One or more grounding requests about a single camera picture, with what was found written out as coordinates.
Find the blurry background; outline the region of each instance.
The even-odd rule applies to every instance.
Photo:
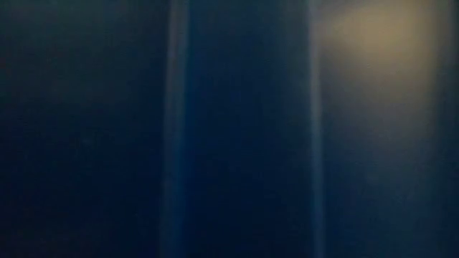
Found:
[[[0,257],[158,256],[169,2],[0,2]],[[326,257],[456,257],[458,4],[323,0],[318,62],[308,4],[189,2],[176,248],[311,257],[313,64]]]
[[[0,257],[154,256],[168,5],[0,2]]]

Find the vertical light beam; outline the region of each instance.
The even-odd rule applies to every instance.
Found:
[[[171,0],[164,108],[164,184],[160,229],[161,258],[184,257],[184,90],[188,0]]]
[[[326,257],[325,189],[322,161],[322,96],[320,89],[319,0],[308,2],[311,102],[311,183],[313,258]]]

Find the dark surface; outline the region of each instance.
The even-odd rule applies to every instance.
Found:
[[[310,254],[304,10],[285,1],[191,3],[188,257]]]
[[[167,16],[0,3],[0,257],[157,251]]]

